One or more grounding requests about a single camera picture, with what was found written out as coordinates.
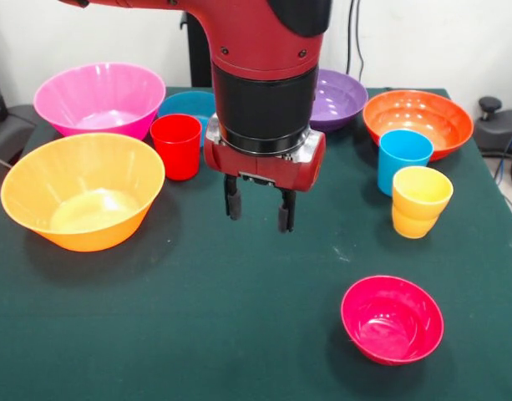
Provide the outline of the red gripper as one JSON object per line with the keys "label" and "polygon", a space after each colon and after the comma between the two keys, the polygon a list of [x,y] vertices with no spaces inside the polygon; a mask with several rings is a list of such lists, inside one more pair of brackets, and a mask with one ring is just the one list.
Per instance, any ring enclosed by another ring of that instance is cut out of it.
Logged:
{"label": "red gripper", "polygon": [[326,150],[326,136],[307,129],[306,140],[296,150],[284,155],[246,155],[229,146],[221,138],[221,123],[216,114],[208,121],[205,131],[204,157],[212,169],[225,174],[224,192],[226,215],[233,221],[241,218],[241,192],[236,177],[249,177],[272,183],[281,190],[278,208],[278,231],[294,229],[296,192],[309,191],[319,174]]}

